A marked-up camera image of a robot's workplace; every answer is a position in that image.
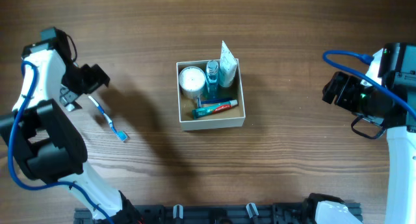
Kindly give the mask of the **blue white toothbrush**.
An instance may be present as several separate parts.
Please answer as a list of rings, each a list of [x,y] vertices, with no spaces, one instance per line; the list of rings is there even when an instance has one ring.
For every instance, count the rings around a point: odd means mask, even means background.
[[[107,123],[109,124],[109,127],[110,127],[111,131],[117,136],[117,138],[120,141],[125,143],[129,139],[128,135],[124,131],[118,131],[116,129],[116,127],[114,126],[113,120],[107,115],[107,113],[104,111],[102,106],[91,95],[89,95],[88,98],[89,98],[89,100],[91,100],[91,102],[93,102],[95,107],[100,111],[100,113],[106,119]]]

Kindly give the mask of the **white round cotton swab jar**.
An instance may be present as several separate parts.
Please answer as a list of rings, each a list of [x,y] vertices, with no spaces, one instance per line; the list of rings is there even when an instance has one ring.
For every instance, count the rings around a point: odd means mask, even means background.
[[[196,66],[188,66],[179,73],[179,85],[188,99],[199,97],[205,88],[205,73]]]

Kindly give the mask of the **white floral squeeze tube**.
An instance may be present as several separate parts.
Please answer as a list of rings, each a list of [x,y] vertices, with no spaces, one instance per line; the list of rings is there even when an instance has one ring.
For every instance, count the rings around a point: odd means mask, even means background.
[[[219,85],[228,88],[232,85],[237,70],[237,61],[229,50],[225,41],[222,41],[220,54]]]

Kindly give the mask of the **blue disposable razor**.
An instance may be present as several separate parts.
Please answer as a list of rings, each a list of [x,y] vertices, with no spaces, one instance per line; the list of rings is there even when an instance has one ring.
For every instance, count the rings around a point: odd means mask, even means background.
[[[197,97],[196,104],[197,104],[197,108],[201,108],[203,105],[206,105],[206,104],[217,104],[217,103],[223,103],[223,102],[232,101],[232,100],[233,100],[232,97],[221,98],[221,99],[207,99],[207,100],[202,100],[200,97]]]

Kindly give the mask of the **red green toothpaste tube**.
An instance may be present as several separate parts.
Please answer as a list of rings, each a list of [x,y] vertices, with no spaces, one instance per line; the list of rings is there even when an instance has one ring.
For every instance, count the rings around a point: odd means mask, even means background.
[[[226,101],[222,103],[217,103],[215,105],[210,105],[207,107],[194,109],[192,111],[192,115],[194,119],[198,119],[198,118],[210,116],[213,114],[217,114],[217,113],[232,109],[237,105],[238,105],[238,101],[234,99],[234,100],[230,100],[230,101]]]

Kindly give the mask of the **blue mouthwash bottle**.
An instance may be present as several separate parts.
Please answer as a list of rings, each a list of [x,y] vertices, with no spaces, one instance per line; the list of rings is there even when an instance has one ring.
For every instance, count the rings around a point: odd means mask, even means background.
[[[218,94],[218,71],[219,65],[215,60],[208,61],[205,68],[205,78],[206,78],[206,87],[207,93],[206,97],[208,99],[214,99]]]

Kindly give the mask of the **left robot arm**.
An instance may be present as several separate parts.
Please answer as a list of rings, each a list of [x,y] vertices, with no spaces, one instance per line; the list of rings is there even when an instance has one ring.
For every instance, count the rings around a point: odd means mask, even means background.
[[[21,93],[11,112],[1,116],[10,176],[24,190],[64,188],[95,223],[143,223],[126,196],[88,162],[85,142],[65,114],[80,107],[81,95],[110,82],[97,64],[78,66],[76,60],[71,36],[56,27],[23,48]]]

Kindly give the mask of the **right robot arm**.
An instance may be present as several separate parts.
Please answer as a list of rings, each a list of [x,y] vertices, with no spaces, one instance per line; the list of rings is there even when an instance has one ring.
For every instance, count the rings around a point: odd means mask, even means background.
[[[415,44],[385,44],[373,55],[343,50],[323,53],[337,72],[322,90],[323,101],[365,120],[387,136],[389,182],[386,223],[415,222]]]

